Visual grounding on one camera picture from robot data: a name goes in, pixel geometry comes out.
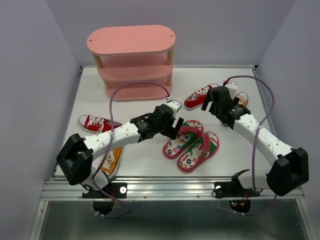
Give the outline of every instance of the red canvas shoe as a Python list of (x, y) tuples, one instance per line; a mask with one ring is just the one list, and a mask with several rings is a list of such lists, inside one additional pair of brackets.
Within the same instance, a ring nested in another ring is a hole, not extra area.
[(184, 107), (187, 110), (195, 109), (196, 107), (201, 106), (206, 99), (206, 95), (209, 89), (219, 87), (217, 83), (209, 84), (199, 90), (194, 91), (187, 99), (184, 101)]
[[(111, 130), (111, 120), (93, 115), (82, 115), (79, 124), (89, 133), (104, 133)], [(120, 127), (121, 123), (114, 121), (114, 128)]]

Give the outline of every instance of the white platform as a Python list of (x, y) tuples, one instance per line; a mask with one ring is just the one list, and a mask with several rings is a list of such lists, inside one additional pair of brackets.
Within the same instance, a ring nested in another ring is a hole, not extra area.
[[(251, 68), (175, 68), (173, 70), (172, 97), (184, 102), (194, 90), (207, 84), (218, 83), (235, 75), (253, 76)], [(255, 118), (260, 121), (264, 116), (264, 108), (258, 92), (256, 82), (250, 78), (239, 78), (238, 92), (245, 91), (249, 96), (247, 108)], [(130, 119), (153, 112), (157, 105), (166, 100), (144, 100), (112, 103), (113, 117), (118, 122), (128, 122)], [(70, 122), (67, 128), (65, 141), (72, 134), (88, 136), (78, 123), (81, 115), (90, 114), (104, 118), (110, 118), (109, 98), (105, 93), (105, 85), (99, 77), (97, 69), (86, 67), (80, 80), (79, 89), (73, 106)], [(156, 135), (153, 139), (127, 145), (121, 156), (121, 163), (117, 176), (119, 177), (230, 177), (233, 174), (251, 168), (252, 145), (247, 140), (228, 127), (223, 126), (215, 116), (208, 111), (196, 108), (187, 111), (184, 108), (177, 117), (185, 120), (199, 120), (204, 131), (212, 131), (217, 134), (220, 148), (216, 154), (191, 173), (181, 172), (177, 167), (177, 159), (169, 160), (164, 157), (162, 148), (168, 139), (162, 135)], [(267, 160), (257, 151), (256, 168), (270, 169)], [(62, 170), (57, 167), (56, 177), (63, 177)]]

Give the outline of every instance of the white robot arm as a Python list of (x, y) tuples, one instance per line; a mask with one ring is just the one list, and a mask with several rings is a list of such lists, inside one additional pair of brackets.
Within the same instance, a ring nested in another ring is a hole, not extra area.
[[(271, 189), (275, 194), (284, 196), (306, 183), (309, 180), (307, 152), (301, 147), (293, 149), (264, 127), (259, 127), (251, 112), (243, 105), (238, 105), (239, 99), (231, 99), (233, 94), (234, 91), (230, 91), (227, 85), (214, 87), (208, 91), (201, 110), (205, 111), (209, 102), (212, 102), (209, 112), (252, 144), (260, 128), (256, 148), (267, 159), (271, 170), (255, 171), (255, 187)], [(231, 182), (216, 182), (215, 187), (218, 187), (215, 189), (217, 198), (241, 197), (246, 192), (250, 192), (251, 197), (257, 195), (252, 191), (253, 175), (250, 169), (236, 173)]]
[[(93, 183), (93, 175), (97, 171), (96, 166), (99, 163), (93, 164), (93, 162), (107, 152), (112, 136), (110, 151), (151, 139), (155, 134), (175, 139), (184, 121), (179, 118), (176, 127), (172, 127), (176, 114), (181, 108), (181, 102), (170, 100), (157, 106), (154, 112), (133, 118), (114, 129), (113, 134), (111, 131), (106, 131), (82, 138), (79, 134), (74, 134), (66, 141), (56, 157), (56, 161), (70, 185), (82, 183), (97, 190)], [(109, 183), (102, 171), (97, 173), (94, 180), (100, 188), (104, 188)]]

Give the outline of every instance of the pink shoe rack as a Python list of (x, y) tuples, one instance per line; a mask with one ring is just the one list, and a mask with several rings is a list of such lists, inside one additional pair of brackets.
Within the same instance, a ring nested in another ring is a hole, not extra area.
[[(162, 25), (100, 28), (87, 39), (106, 94), (139, 82), (155, 82), (172, 91), (175, 33)], [(162, 99), (166, 92), (153, 84), (135, 84), (121, 89), (115, 101)]]

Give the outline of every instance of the gray wall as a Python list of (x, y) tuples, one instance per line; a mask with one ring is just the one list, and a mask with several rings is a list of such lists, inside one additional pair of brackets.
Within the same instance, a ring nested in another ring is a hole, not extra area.
[(0, 43), (0, 239), (29, 239), (80, 72), (44, 0), (1, 0)]
[(96, 29), (160, 24), (177, 36), (176, 64), (258, 64), (295, 0), (46, 0), (75, 58), (93, 66)]
[(264, 55), (258, 74), (275, 94), (272, 119), (278, 136), (309, 154), (310, 181), (303, 191), (320, 236), (319, 13), (319, 0), (297, 0)]

